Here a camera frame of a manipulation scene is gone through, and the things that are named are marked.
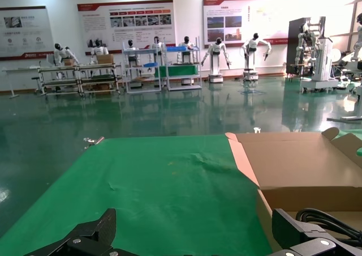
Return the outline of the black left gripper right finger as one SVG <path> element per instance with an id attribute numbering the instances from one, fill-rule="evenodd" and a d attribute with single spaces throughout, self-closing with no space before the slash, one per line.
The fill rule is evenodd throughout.
<path id="1" fill-rule="evenodd" d="M 361 231 L 314 208 L 295 217 L 276 208 L 271 229 L 281 247 L 273 255 L 361 255 Z"/>

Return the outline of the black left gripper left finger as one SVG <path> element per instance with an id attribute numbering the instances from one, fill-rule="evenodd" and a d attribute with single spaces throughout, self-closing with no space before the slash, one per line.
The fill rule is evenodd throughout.
<path id="1" fill-rule="evenodd" d="M 113 256 L 132 255 L 112 246 L 116 234 L 116 210 L 108 208 L 94 221 L 78 224 L 64 238 L 28 253 L 34 256 Z"/>

